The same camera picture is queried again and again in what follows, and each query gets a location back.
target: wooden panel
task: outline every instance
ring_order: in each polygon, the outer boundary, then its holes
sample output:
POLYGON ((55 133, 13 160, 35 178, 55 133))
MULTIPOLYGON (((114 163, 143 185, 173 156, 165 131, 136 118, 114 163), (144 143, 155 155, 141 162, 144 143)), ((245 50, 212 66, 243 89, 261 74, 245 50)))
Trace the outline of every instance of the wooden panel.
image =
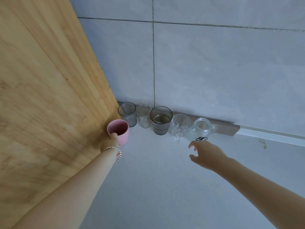
POLYGON ((88 164, 118 104, 69 0, 0 0, 0 225, 88 164))

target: person's right arm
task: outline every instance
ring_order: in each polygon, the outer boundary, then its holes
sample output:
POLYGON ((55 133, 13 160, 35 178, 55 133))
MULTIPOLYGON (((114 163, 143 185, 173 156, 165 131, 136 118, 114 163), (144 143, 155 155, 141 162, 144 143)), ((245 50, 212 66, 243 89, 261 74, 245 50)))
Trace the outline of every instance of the person's right arm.
POLYGON ((210 169, 233 185, 277 229, 305 228, 305 198, 253 172, 229 158, 216 145, 207 141, 192 141, 198 156, 191 160, 210 169))

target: silver bracelet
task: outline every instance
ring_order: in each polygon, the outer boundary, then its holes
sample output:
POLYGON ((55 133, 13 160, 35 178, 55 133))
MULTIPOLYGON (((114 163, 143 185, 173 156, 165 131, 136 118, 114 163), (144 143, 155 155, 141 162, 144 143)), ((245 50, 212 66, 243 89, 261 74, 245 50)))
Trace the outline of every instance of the silver bracelet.
POLYGON ((105 148, 105 149, 103 150, 103 152, 104 152, 105 150, 107 150, 107 149, 112 149, 112 148, 118 149, 118 150, 120 151, 120 156, 119 156, 119 159, 118 159, 118 160, 115 162, 115 163, 117 163, 117 162, 120 160, 121 155, 122 155, 121 150, 120 150, 118 147, 115 147, 115 146, 110 146, 110 147, 105 148))

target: clear glass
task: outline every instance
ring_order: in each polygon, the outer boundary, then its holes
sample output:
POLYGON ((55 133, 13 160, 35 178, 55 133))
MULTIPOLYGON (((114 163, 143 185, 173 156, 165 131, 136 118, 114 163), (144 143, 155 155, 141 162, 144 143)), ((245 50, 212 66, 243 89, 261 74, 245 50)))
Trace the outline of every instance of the clear glass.
POLYGON ((137 124, 136 107, 133 103, 123 103, 117 109, 123 120, 127 121, 129 127, 134 127, 137 124))
POLYGON ((142 128, 149 128, 152 124, 152 121, 150 119, 150 112, 152 108, 147 104, 142 104, 137 107, 137 115, 139 124, 142 128))
POLYGON ((177 114, 171 120, 171 132, 176 137, 176 141, 180 142, 181 137, 184 137, 187 129, 192 125, 191 119, 184 114, 177 114))
POLYGON ((165 135, 170 127, 170 121, 173 118, 171 110, 164 106, 155 107, 150 112, 153 131, 157 135, 165 135))
POLYGON ((198 118, 187 132, 187 138, 190 141, 206 141, 216 127, 206 118, 198 118))

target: hand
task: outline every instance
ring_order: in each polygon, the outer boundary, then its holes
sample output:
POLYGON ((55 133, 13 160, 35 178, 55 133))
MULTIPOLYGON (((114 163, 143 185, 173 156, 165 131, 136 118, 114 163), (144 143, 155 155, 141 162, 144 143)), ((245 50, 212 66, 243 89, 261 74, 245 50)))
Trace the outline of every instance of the hand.
POLYGON ((117 147, 117 148, 121 147, 121 145, 119 144, 119 140, 117 139, 117 134, 115 132, 113 132, 110 135, 110 140, 101 144, 101 148, 100 148, 101 152, 107 147, 117 147))
POLYGON ((190 155, 192 162, 202 166, 203 168, 215 171, 223 161, 228 159, 227 155, 221 148, 207 141, 192 141, 189 149, 192 147, 198 152, 198 157, 190 155))

